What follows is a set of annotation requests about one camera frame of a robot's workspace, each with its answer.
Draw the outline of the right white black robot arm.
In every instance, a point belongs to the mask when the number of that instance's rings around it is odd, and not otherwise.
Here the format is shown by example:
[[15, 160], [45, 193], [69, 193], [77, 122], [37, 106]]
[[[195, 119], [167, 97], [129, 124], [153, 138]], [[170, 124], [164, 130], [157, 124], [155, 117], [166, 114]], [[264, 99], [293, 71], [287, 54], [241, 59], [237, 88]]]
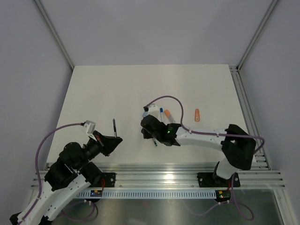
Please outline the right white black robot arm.
[[225, 158], [217, 163], [213, 181], [223, 186], [238, 171], [252, 167], [256, 141], [239, 126], [230, 124], [227, 129], [204, 132], [184, 128], [178, 123], [164, 124], [152, 115], [141, 120], [144, 139], [154, 138], [165, 146], [201, 146], [222, 152]]

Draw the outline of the orange highlighter pen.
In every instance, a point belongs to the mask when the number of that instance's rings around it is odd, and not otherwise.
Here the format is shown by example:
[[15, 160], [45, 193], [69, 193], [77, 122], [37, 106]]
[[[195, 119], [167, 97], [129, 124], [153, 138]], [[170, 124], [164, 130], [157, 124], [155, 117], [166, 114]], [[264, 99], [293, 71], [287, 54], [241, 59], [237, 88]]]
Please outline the orange highlighter pen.
[[198, 108], [195, 109], [195, 122], [200, 121], [200, 111]]

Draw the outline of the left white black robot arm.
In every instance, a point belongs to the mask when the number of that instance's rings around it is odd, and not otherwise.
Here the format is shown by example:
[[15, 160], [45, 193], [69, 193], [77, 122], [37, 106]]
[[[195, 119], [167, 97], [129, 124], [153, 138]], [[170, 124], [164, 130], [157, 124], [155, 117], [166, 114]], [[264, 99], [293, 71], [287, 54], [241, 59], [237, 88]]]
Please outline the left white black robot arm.
[[68, 143], [44, 176], [36, 198], [10, 217], [11, 224], [49, 225], [86, 188], [114, 187], [115, 174], [102, 172], [92, 159], [100, 153], [109, 156], [121, 142], [121, 137], [94, 131], [84, 145]]

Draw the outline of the purple pen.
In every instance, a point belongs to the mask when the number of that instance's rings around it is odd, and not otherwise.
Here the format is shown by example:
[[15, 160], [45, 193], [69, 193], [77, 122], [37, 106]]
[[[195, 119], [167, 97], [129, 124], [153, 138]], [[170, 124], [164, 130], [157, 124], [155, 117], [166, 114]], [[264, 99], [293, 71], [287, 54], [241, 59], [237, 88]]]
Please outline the purple pen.
[[116, 120], [113, 118], [113, 132], [114, 132], [114, 137], [117, 138], [117, 128], [116, 128]]

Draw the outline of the grey orange-tipped marker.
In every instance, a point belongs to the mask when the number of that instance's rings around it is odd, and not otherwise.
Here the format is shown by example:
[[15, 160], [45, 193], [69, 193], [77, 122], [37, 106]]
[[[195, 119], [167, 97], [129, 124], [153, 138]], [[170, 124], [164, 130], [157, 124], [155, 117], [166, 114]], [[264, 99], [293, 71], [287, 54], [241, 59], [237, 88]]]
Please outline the grey orange-tipped marker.
[[174, 120], [173, 116], [171, 115], [171, 113], [169, 112], [169, 110], [164, 110], [164, 113], [167, 117], [167, 119], [169, 120], [170, 123], [176, 123], [176, 121]]

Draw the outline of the white blue-capped pen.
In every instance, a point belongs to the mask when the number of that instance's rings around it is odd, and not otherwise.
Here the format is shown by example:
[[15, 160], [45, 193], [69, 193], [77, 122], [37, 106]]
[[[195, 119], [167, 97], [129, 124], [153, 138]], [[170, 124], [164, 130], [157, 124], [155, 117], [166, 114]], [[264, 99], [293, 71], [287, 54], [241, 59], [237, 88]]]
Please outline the white blue-capped pen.
[[163, 108], [160, 108], [160, 118], [161, 118], [161, 121], [164, 122], [164, 111], [163, 111]]

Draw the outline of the black green-tipped pen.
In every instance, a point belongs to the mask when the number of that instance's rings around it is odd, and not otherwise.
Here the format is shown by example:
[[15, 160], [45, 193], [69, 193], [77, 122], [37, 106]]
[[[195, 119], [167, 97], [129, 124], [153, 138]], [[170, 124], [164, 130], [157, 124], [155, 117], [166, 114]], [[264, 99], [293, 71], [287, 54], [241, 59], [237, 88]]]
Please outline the black green-tipped pen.
[[152, 138], [152, 140], [153, 140], [153, 142], [154, 142], [154, 145], [157, 147], [157, 146], [158, 146], [158, 144], [157, 144], [157, 142], [156, 142], [155, 138]]

